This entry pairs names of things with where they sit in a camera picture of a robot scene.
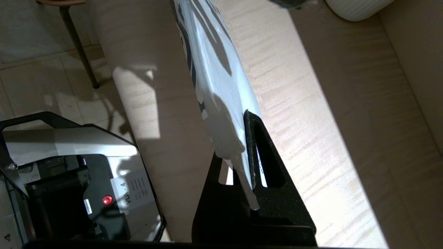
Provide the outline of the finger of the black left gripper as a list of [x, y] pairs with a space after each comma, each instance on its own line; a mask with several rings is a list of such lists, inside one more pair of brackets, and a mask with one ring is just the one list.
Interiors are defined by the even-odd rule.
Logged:
[[271, 2], [286, 9], [301, 9], [303, 6], [310, 3], [311, 0], [271, 0]]

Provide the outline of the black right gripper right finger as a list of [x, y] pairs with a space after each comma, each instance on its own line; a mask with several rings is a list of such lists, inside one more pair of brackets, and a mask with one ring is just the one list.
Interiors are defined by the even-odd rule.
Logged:
[[315, 245], [316, 226], [263, 121], [246, 111], [244, 123], [252, 189], [259, 205], [252, 212], [256, 231], [278, 244]]

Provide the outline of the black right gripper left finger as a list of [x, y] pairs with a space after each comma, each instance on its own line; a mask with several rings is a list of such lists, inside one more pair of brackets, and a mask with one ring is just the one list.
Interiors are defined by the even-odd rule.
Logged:
[[255, 243], [251, 210], [234, 176], [233, 185], [219, 182], [222, 158], [213, 155], [204, 189], [193, 218], [193, 243]]

